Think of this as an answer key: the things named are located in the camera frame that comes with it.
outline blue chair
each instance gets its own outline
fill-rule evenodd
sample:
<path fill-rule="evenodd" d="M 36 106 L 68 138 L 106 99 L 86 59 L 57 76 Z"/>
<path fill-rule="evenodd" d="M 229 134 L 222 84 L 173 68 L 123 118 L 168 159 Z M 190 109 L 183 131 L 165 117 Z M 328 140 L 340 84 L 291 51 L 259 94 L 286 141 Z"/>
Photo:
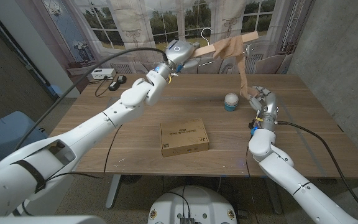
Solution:
<path fill-rule="evenodd" d="M 33 125 L 34 121 L 20 111 L 15 111 L 0 119 L 0 161 L 13 152 L 21 137 Z M 36 128 L 23 142 L 22 147 L 47 137 L 45 132 Z"/>

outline window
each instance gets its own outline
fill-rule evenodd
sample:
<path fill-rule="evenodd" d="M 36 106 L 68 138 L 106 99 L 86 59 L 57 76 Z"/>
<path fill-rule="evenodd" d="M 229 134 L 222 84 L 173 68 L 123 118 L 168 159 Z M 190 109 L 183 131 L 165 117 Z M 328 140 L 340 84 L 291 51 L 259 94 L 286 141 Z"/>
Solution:
<path fill-rule="evenodd" d="M 61 0 L 43 0 L 43 3 L 75 61 L 94 60 L 88 45 Z"/>
<path fill-rule="evenodd" d="M 250 0 L 242 15 L 241 34 L 258 31 L 266 35 L 272 20 L 276 0 Z"/>
<path fill-rule="evenodd" d="M 199 42 L 201 47 L 207 46 L 207 41 L 201 37 L 201 31 L 206 27 L 211 27 L 211 3 L 205 0 L 186 1 L 185 5 L 185 38 L 187 42 Z M 204 30 L 203 36 L 208 39 L 211 37 L 209 29 Z"/>
<path fill-rule="evenodd" d="M 169 42 L 178 39 L 178 19 L 175 1 L 145 0 L 155 47 L 165 50 Z"/>
<path fill-rule="evenodd" d="M 106 0 L 75 0 L 95 36 L 107 49 L 125 49 Z"/>

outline wooden table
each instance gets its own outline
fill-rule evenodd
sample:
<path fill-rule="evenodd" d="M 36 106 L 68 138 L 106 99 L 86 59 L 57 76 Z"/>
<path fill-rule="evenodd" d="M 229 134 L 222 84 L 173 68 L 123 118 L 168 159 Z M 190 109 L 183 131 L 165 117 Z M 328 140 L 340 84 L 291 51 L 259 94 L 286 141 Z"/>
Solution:
<path fill-rule="evenodd" d="M 94 96 L 98 85 L 88 85 L 59 122 L 51 136 L 69 131 L 116 101 L 133 82 L 145 75 L 127 75 L 118 91 Z M 358 179 L 358 150 L 341 131 L 330 114 L 296 75 L 249 75 L 249 85 L 268 88 L 278 96 L 278 119 L 304 126 L 326 140 L 344 175 Z M 239 93 L 239 75 L 180 75 L 172 80 L 154 106 L 146 106 L 137 120 L 123 125 L 110 152 L 106 172 L 142 175 L 247 176 L 265 174 L 246 149 L 250 138 L 248 123 L 255 111 L 241 98 L 233 112 L 224 109 L 226 94 Z M 162 157 L 160 123 L 202 118 L 210 140 L 208 151 Z M 114 132 L 103 139 L 84 158 L 76 171 L 103 172 L 104 160 Z M 305 177 L 338 178 L 339 174 L 323 144 L 291 126 L 277 126 L 276 146 L 286 151 L 295 168 Z"/>

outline table leg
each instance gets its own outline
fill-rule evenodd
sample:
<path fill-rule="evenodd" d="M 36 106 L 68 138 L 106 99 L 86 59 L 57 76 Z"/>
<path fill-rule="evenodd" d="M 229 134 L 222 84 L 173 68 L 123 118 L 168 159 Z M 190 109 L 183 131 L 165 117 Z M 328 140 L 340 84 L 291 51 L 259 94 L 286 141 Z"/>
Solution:
<path fill-rule="evenodd" d="M 119 180 L 121 178 L 121 174 L 114 174 L 112 176 L 112 181 L 110 185 L 109 195 L 107 196 L 106 208 L 110 209 L 114 205 L 114 199 L 116 198 Z"/>
<path fill-rule="evenodd" d="M 265 180 L 268 194 L 270 196 L 270 201 L 272 202 L 273 205 L 274 213 L 276 213 L 277 215 L 282 214 L 283 208 L 281 206 L 280 198 L 278 197 L 278 190 L 277 190 L 276 183 L 269 178 L 265 178 L 264 180 Z"/>

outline concrete wall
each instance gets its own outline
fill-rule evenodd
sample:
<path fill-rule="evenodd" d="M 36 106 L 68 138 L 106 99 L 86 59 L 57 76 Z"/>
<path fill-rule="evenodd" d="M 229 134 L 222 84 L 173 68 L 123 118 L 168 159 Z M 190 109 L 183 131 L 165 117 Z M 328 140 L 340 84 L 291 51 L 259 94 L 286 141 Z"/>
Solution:
<path fill-rule="evenodd" d="M 301 77 L 358 148 L 358 1 L 315 2 L 288 73 Z M 341 200 L 358 217 L 351 197 Z"/>

